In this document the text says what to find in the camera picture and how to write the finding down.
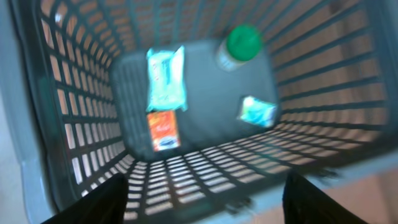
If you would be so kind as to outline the orange small packet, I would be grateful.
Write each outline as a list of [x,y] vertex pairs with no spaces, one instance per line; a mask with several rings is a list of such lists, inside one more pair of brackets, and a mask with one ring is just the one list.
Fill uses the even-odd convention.
[[156,111],[147,115],[151,142],[155,152],[180,147],[175,111]]

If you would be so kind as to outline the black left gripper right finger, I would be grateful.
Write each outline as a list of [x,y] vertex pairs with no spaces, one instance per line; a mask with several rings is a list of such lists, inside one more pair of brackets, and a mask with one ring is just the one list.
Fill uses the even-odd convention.
[[285,224],[366,224],[294,171],[286,178],[282,207]]

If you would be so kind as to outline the teal small tissue packet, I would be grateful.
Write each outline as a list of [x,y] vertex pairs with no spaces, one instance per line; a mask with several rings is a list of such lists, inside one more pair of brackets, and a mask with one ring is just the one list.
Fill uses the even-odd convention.
[[238,119],[249,124],[269,128],[274,125],[277,105],[253,96],[242,99]]

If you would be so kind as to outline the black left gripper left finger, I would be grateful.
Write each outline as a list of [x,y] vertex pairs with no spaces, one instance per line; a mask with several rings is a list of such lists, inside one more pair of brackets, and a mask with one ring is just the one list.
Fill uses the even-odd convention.
[[127,194],[127,178],[123,174],[115,174],[71,207],[44,221],[44,223],[122,223],[126,210]]

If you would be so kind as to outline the teal long snack packet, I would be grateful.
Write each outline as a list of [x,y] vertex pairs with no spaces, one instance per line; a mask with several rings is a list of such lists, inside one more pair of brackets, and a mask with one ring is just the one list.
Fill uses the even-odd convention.
[[185,47],[176,51],[149,49],[146,54],[149,77],[146,111],[188,109],[184,82]]

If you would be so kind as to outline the grey plastic shopping basket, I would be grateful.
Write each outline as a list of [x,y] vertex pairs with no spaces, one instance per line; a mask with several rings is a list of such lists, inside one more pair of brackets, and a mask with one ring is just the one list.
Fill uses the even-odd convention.
[[[227,72],[243,24],[262,50]],[[181,145],[155,152],[146,54],[180,46]],[[273,126],[238,119],[245,96],[277,105]],[[292,170],[329,184],[397,154],[397,2],[2,1],[1,97],[31,223],[117,173],[126,223],[230,221]]]

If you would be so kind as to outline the green-lidded jar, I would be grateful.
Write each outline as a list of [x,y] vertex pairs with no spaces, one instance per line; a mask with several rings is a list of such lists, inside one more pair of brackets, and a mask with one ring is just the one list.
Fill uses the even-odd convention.
[[259,31],[252,25],[235,27],[221,42],[216,52],[216,63],[227,72],[242,67],[262,50]]

